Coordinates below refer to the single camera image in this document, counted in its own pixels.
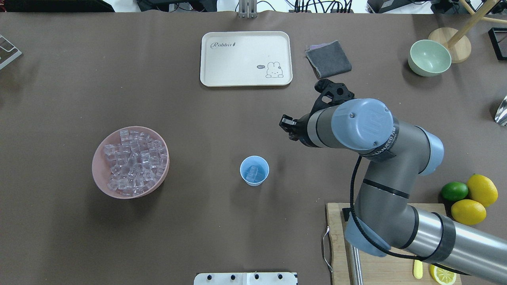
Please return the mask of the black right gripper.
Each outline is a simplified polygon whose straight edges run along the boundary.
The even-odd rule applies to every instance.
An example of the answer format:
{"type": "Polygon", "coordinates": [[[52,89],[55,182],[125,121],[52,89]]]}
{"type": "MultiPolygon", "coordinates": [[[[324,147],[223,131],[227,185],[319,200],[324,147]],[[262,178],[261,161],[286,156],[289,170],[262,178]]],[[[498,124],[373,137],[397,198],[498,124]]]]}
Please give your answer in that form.
{"type": "Polygon", "coordinates": [[[307,125],[310,114],[302,116],[300,119],[293,119],[288,115],[282,115],[279,126],[288,133],[289,139],[292,141],[300,141],[307,147],[313,147],[313,142],[309,138],[307,125]]]}

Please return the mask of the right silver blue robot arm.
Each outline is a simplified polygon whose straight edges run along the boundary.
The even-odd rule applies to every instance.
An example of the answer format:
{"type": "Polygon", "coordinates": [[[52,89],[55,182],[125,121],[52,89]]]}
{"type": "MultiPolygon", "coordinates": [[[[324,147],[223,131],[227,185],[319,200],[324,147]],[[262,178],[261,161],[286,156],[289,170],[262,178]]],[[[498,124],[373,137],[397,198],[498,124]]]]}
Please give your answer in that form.
{"type": "Polygon", "coordinates": [[[399,121],[377,99],[317,101],[310,114],[283,115],[279,125],[306,146],[347,148],[370,161],[357,199],[350,200],[349,243],[379,257],[394,256],[394,247],[408,251],[405,258],[506,284],[505,240],[408,204],[416,177],[442,162],[438,137],[399,121]]]}

